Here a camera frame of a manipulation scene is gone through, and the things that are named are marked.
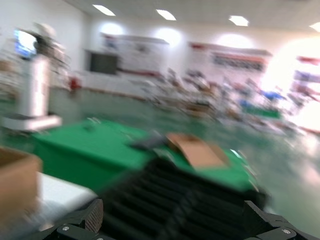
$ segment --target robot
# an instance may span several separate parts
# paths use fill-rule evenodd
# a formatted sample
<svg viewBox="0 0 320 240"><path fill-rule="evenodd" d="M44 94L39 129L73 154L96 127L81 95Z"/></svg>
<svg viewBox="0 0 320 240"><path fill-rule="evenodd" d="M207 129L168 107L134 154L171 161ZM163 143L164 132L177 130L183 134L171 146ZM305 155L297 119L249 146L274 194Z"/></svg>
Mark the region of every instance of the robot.
<svg viewBox="0 0 320 240"><path fill-rule="evenodd" d="M38 32L16 30L16 52L22 59L22 92L17 113L7 114L2 126L19 132L38 132L62 125L62 119L48 113L51 71L64 70L64 48L53 40L55 31L36 24Z"/></svg>

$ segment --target screw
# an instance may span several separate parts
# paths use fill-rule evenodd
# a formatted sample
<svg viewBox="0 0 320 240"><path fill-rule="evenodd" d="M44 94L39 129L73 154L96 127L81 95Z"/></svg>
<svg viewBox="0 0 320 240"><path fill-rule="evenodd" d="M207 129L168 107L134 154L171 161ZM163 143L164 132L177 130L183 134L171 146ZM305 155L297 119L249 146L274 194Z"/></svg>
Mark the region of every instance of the screw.
<svg viewBox="0 0 320 240"><path fill-rule="evenodd" d="M282 232L284 232L285 234L290 234L291 232L287 229L283 229Z"/></svg>

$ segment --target floor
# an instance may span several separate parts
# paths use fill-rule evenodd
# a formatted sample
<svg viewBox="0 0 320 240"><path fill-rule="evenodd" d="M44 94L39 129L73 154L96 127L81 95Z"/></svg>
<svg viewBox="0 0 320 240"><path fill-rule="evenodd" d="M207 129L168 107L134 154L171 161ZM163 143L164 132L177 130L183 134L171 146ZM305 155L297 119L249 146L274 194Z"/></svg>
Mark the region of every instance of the floor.
<svg viewBox="0 0 320 240"><path fill-rule="evenodd" d="M241 151L258 174L258 183L271 195L272 211L320 238L320 139L316 135L261 133L246 126L227 126L164 111L134 99L86 90L70 96L65 90L53 89L49 105L65 124L97 117L147 131L192 133L223 148ZM14 109L14 103L0 101L0 116ZM7 136L1 131L0 145L33 150L30 138Z"/></svg>

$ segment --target ceiling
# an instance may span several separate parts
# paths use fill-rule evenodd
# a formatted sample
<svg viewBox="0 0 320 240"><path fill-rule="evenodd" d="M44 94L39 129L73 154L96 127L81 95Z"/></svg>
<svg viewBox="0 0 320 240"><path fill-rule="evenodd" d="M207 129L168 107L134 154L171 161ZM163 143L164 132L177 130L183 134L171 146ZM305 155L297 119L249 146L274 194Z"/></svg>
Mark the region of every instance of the ceiling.
<svg viewBox="0 0 320 240"><path fill-rule="evenodd" d="M233 25L230 15L243 16L249 27L313 31L320 22L320 0L65 0L76 8L103 16L92 5L113 11L113 18L164 20L156 9L172 13L177 22Z"/></svg>

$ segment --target television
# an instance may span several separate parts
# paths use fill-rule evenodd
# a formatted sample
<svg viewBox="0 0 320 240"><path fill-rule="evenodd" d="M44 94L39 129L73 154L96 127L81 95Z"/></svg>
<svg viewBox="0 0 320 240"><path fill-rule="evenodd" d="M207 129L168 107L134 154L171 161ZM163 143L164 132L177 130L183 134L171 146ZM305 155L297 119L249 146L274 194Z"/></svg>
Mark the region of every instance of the television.
<svg viewBox="0 0 320 240"><path fill-rule="evenodd" d="M37 39L30 33L16 29L15 36L15 52L23 58L31 58L37 54L35 43Z"/></svg>
<svg viewBox="0 0 320 240"><path fill-rule="evenodd" d="M89 71L95 73L116 75L118 70L118 56L103 54L103 53L90 53Z"/></svg>

